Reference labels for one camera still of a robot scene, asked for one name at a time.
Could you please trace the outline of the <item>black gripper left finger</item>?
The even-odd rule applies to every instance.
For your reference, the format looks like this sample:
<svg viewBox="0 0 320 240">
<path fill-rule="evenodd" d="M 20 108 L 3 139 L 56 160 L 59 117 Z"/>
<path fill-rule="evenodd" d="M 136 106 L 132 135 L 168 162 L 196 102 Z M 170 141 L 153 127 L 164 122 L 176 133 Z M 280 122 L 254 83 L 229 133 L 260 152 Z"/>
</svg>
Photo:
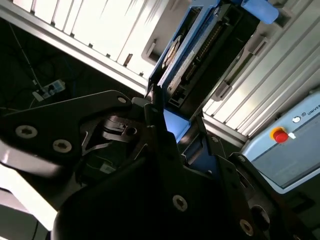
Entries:
<svg viewBox="0 0 320 240">
<path fill-rule="evenodd" d="M 159 168 L 181 168 L 161 100 L 94 93 L 2 116 L 0 162 L 41 177 L 72 173 L 93 154 L 117 167 L 140 156 Z"/>
</svg>

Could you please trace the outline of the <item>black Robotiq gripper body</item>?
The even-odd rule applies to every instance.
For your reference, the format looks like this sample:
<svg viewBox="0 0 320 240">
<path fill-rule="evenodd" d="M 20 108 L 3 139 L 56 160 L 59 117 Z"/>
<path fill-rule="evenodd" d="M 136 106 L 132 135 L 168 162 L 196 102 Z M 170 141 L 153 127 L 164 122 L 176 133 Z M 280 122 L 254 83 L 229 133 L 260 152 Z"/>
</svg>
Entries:
<svg viewBox="0 0 320 240">
<path fill-rule="evenodd" d="M 218 184 L 181 166 L 159 170 L 140 159 L 71 196 L 54 221 L 56 240 L 223 240 Z"/>
</svg>

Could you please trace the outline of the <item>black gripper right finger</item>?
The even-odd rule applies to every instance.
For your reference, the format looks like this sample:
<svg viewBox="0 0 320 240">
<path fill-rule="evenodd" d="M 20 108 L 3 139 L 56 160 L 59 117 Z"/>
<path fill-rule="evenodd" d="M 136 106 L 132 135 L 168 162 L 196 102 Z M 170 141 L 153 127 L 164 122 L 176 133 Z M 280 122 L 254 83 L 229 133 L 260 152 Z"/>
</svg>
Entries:
<svg viewBox="0 0 320 240">
<path fill-rule="evenodd" d="M 240 153 L 228 158 L 214 154 L 214 141 L 202 117 L 196 118 L 201 146 L 218 185 L 222 220 L 218 234 L 224 240 L 298 240 L 300 220 L 280 195 Z"/>
</svg>

